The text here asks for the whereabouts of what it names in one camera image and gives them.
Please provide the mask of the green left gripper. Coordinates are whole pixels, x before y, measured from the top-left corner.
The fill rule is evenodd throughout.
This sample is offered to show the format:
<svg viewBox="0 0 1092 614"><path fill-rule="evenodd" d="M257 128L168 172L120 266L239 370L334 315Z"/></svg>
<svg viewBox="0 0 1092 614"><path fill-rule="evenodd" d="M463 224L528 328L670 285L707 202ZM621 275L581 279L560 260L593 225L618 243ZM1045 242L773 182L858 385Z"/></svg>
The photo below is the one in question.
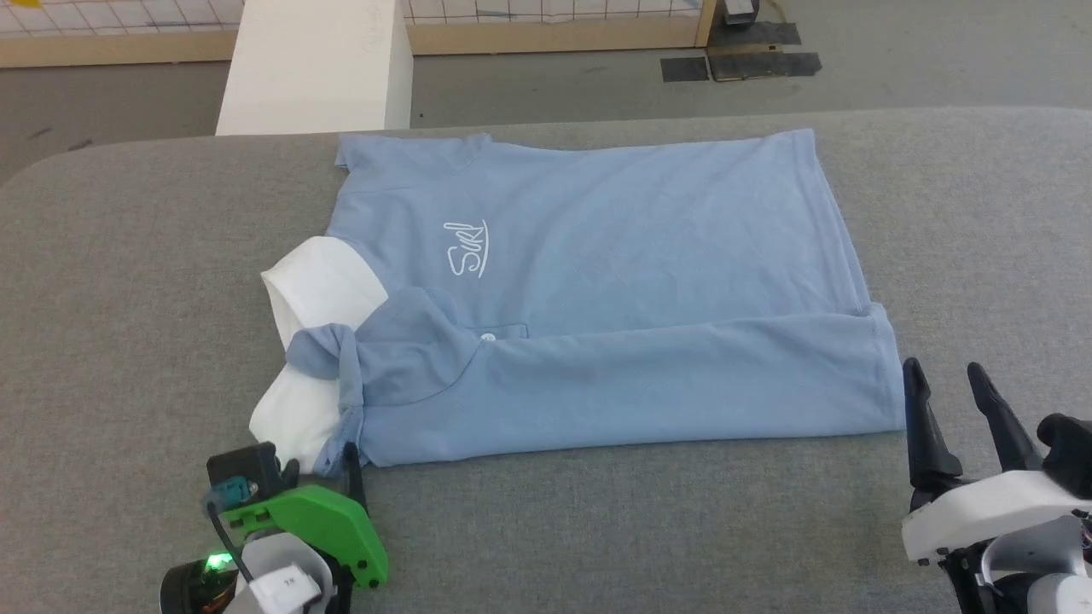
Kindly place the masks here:
<svg viewBox="0 0 1092 614"><path fill-rule="evenodd" d="M344 442L340 467L347 496L317 484L297 487L300 463L292 458L281 471L283 493L226 510L224 517L244 536L269 529L293 534L330 565L336 582L351 576L355 587L375 589L389 582L390 565L367 513L363 462L355 442Z"/></svg>

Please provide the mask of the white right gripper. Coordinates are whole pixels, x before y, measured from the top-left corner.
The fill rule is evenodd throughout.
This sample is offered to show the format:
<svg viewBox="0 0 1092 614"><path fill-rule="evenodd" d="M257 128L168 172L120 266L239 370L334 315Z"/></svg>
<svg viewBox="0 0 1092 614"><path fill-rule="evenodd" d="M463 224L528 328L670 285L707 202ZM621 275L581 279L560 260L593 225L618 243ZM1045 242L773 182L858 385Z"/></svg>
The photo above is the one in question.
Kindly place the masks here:
<svg viewBox="0 0 1092 614"><path fill-rule="evenodd" d="M968 364L968 383L985 416L1002 474L963 485L963 467L948 450L931 411L931 387L915 357L903 362L909 517L902 540L911 562L939 562L945 553L1045 524L1089 499L1073 496L1041 471L1043 458L1013 409L978 362Z"/></svg>

